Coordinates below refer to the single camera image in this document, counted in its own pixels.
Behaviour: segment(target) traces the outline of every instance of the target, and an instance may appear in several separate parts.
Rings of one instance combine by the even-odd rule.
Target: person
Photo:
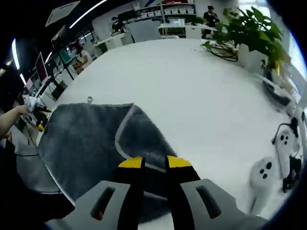
[[[113,24],[112,24],[112,33],[116,33],[120,31],[121,33],[124,33],[124,27],[125,24],[119,20],[117,17],[112,18]]]
[[[220,21],[213,6],[208,6],[208,11],[203,14],[203,18],[207,21],[209,27],[215,27],[215,24]]]
[[[16,169],[15,146],[10,128],[21,115],[28,115],[25,105],[19,105],[0,116],[0,182],[1,225],[3,229],[43,229],[51,219],[62,219],[74,210],[63,194],[40,194],[26,187]]]
[[[83,49],[82,46],[79,45],[78,43],[74,43],[71,46],[71,52],[75,55],[80,56],[77,58],[78,59],[77,63],[73,65],[74,69],[78,74],[81,73],[93,62],[91,55],[85,49]]]

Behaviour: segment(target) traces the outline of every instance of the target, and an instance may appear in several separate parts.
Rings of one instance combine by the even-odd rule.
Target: black clothing
[[[209,12],[205,12],[203,18],[207,20],[209,27],[215,27],[215,24],[220,21],[216,13],[209,14]]]
[[[122,28],[125,26],[125,24],[123,22],[117,22],[117,23],[113,23],[112,24],[112,30],[115,30],[115,32],[117,32],[118,30],[122,31]]]
[[[16,169],[15,146],[6,141],[0,148],[2,229],[42,229],[45,222],[61,219],[74,210],[63,195],[39,194],[25,186]]]

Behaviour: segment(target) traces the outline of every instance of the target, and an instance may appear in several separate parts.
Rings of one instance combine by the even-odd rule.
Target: office desk
[[[107,50],[111,50],[117,47],[121,47],[124,45],[128,45],[133,43],[132,37],[131,37],[131,33],[125,32],[122,34],[118,34],[115,36],[112,36],[108,39],[105,39],[103,41],[98,42],[97,44],[95,44],[95,48],[96,48],[96,55],[99,57],[104,53],[104,49],[100,49],[99,46],[102,44],[106,45],[106,49]]]
[[[215,28],[206,26],[206,25],[169,25],[169,24],[162,24],[158,26],[158,29],[169,29],[169,28],[199,28],[202,30],[211,30],[211,31],[217,31]]]
[[[134,102],[200,178],[215,182],[247,212],[251,167],[275,156],[271,139],[289,118],[276,112],[246,70],[206,52],[202,43],[164,39],[110,50],[75,79],[53,109],[86,103],[88,96],[93,104]],[[270,218],[284,199],[276,189],[260,216]],[[171,215],[139,229],[173,229]]]
[[[210,30],[211,33],[217,31],[215,28],[206,26],[206,25],[171,25],[171,24],[162,24],[158,26],[158,29],[165,29],[166,34],[168,29],[174,28],[184,28],[186,38],[191,39],[201,39],[202,38],[202,30]]]

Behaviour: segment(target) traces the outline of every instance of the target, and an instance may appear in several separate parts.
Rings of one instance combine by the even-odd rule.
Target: white cloth
[[[93,59],[92,59],[91,55],[84,49],[81,51],[81,56],[82,57],[78,58],[78,60],[81,61],[81,62],[84,61],[84,56],[87,56],[87,62],[82,66],[83,69],[86,69],[93,62]]]

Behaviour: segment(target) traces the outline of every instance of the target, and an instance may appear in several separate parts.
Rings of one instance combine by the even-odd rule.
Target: gray towel
[[[175,156],[159,129],[134,104],[59,106],[39,144],[39,153],[70,199],[112,179],[125,159],[146,158],[140,222],[169,212],[165,194],[165,156]]]

